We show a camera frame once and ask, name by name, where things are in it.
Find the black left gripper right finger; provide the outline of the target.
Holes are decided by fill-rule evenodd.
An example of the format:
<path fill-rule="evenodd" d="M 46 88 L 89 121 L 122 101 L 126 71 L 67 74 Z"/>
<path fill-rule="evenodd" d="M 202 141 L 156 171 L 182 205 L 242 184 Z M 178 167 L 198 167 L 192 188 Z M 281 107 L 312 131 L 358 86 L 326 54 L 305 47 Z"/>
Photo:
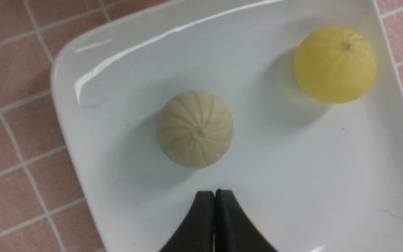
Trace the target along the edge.
<path fill-rule="evenodd" d="M 232 190 L 218 189 L 214 201 L 216 252 L 276 252 L 245 214 Z"/>

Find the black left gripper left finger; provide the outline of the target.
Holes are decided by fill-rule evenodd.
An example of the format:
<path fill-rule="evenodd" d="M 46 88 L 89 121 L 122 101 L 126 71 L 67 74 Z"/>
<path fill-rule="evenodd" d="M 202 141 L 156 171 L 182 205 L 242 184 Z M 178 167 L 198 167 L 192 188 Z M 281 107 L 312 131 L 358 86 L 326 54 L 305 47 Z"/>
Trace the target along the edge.
<path fill-rule="evenodd" d="M 178 229 L 162 252 L 212 252 L 214 249 L 214 193 L 198 191 Z"/>

